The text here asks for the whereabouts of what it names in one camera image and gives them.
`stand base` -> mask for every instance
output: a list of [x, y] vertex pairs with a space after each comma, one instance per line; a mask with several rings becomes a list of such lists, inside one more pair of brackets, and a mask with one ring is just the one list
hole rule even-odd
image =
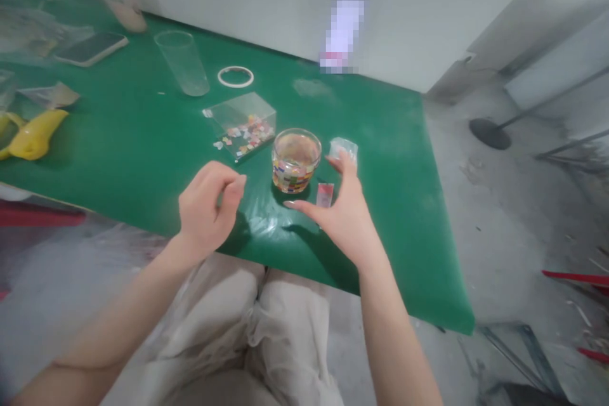
[[504, 150], [512, 145], [512, 139], [497, 124], [488, 119], [472, 119], [469, 130], [476, 138], [493, 149]]

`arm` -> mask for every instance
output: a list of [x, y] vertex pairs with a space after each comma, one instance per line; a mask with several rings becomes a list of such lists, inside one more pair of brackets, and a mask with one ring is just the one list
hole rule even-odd
[[[217, 162], [205, 165], [180, 195], [180, 233], [12, 404], [99, 404], [190, 270], [228, 237], [245, 182], [245, 176]], [[222, 206], [217, 208], [221, 193]]]
[[285, 205], [317, 222], [357, 267], [363, 329], [377, 403], [441, 406], [438, 386], [368, 212], [356, 165], [344, 151], [341, 160], [329, 160], [343, 175], [334, 205], [321, 208], [302, 200]]

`tape roll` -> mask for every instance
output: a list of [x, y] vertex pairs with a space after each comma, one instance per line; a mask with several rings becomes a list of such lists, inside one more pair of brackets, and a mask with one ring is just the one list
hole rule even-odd
[[[246, 82], [242, 82], [241, 84], [232, 84], [230, 82], [226, 82], [224, 79], [222, 79], [222, 75], [229, 71], [239, 71], [239, 72], [247, 73], [249, 75], [249, 79]], [[249, 70], [245, 67], [238, 67], [236, 65], [233, 65], [231, 67], [226, 67], [225, 69], [221, 69], [218, 72], [218, 80], [220, 83], [222, 83], [226, 87], [240, 89], [240, 88], [248, 87], [252, 82], [254, 82], [254, 74], [251, 72], [251, 70]]]

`yellow banana-shaped item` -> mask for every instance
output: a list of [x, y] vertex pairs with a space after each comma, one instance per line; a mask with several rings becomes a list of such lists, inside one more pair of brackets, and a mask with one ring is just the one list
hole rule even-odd
[[50, 110], [26, 123], [14, 113], [6, 113], [4, 116], [19, 127], [19, 132], [6, 148], [0, 150], [0, 160], [11, 155], [25, 160], [40, 159], [48, 152], [51, 136], [67, 115], [67, 111]]

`green tabletop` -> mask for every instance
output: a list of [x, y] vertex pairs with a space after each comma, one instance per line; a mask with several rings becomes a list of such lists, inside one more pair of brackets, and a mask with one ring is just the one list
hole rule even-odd
[[[97, 0], [62, 0], [45, 10], [63, 23], [126, 34]], [[147, 33], [126, 34], [127, 47], [88, 69], [0, 65], [17, 73], [20, 87], [59, 80], [82, 95], [48, 155], [0, 162], [0, 181], [172, 236], [180, 228], [178, 195], [206, 162], [218, 160], [248, 176], [237, 225], [221, 252], [357, 294], [355, 267], [306, 216], [281, 204], [286, 198], [272, 184], [271, 145], [239, 164], [214, 148], [202, 109], [255, 91], [277, 111], [277, 131], [310, 130], [324, 153], [337, 136], [358, 144], [364, 194], [409, 313], [473, 330], [418, 93], [360, 75], [321, 74], [313, 62], [156, 16], [147, 22]], [[168, 29], [195, 36], [211, 85], [204, 97], [180, 93], [153, 40]], [[251, 69], [253, 84], [221, 85], [216, 74], [229, 65]], [[339, 186], [326, 161], [301, 197], [314, 202], [319, 181]]]

